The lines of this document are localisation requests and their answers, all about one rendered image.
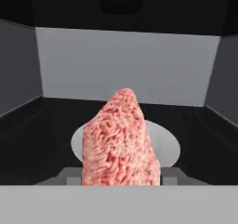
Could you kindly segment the pink raw steak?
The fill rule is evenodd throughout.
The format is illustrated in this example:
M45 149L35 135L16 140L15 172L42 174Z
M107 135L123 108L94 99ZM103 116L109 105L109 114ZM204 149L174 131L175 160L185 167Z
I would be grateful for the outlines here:
M158 186L161 167L136 94L118 90L83 132L84 185Z

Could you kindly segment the fridge with grey inside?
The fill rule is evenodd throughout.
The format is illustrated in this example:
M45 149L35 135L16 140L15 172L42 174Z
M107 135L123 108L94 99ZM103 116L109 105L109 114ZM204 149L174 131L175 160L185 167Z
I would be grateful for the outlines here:
M0 0L0 185L78 169L73 133L123 87L169 164L238 185L238 0Z

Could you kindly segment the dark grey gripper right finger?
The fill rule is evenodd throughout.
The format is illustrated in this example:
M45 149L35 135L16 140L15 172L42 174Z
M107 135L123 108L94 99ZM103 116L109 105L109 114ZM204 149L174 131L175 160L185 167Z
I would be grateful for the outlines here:
M164 186L189 186L189 185L205 185L205 182L188 177L178 167L162 167L161 168L161 184Z

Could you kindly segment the white round plate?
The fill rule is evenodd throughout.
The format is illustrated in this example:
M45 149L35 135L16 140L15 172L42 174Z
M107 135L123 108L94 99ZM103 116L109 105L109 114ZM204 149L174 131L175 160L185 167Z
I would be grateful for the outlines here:
M152 141L153 151L160 162L161 167L172 167L180 156L180 146L176 137L163 126L149 120L146 121L149 135ZM83 161L83 132L84 125L81 125L73 134L71 146L73 154L79 161Z

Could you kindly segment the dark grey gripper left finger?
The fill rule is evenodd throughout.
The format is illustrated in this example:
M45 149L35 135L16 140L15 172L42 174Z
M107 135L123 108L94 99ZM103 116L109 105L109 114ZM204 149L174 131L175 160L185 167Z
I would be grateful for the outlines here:
M65 167L55 177L39 182L39 185L80 185L81 167Z

